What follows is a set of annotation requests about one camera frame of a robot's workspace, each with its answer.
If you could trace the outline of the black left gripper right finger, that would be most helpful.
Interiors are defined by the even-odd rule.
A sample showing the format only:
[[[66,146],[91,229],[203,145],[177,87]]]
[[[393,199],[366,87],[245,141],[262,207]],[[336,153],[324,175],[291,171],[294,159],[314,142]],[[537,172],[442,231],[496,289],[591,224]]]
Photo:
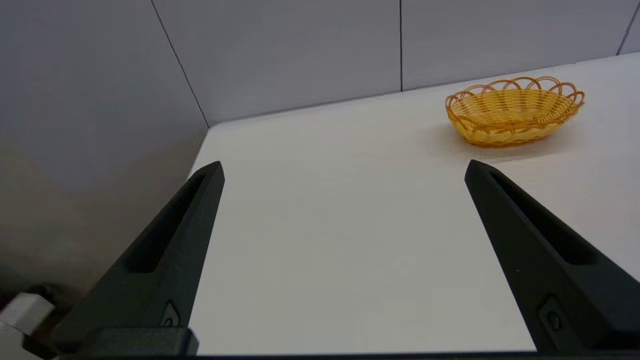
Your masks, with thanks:
[[[637,351],[640,285],[495,167],[464,181],[538,351]]]

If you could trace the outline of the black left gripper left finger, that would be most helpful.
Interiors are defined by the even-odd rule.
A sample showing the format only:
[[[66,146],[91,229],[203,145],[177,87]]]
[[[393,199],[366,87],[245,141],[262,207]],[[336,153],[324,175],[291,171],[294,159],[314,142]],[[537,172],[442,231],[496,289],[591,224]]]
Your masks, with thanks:
[[[194,352],[195,296],[226,182],[197,170],[51,333],[60,352]]]

